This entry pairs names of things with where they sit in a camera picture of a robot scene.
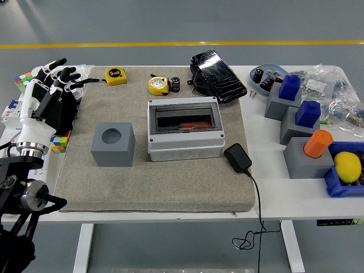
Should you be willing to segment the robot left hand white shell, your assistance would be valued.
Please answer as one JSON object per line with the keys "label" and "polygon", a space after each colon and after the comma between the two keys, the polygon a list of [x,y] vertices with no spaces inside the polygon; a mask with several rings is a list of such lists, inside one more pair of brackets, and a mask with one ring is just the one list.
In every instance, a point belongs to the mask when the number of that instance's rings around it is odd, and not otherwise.
{"label": "robot left hand white shell", "polygon": [[47,145],[53,135],[64,135],[73,128],[77,113],[77,100],[71,92],[72,85],[81,77],[75,67],[64,67],[66,58],[41,67],[28,83],[20,112],[22,132],[19,142]]}

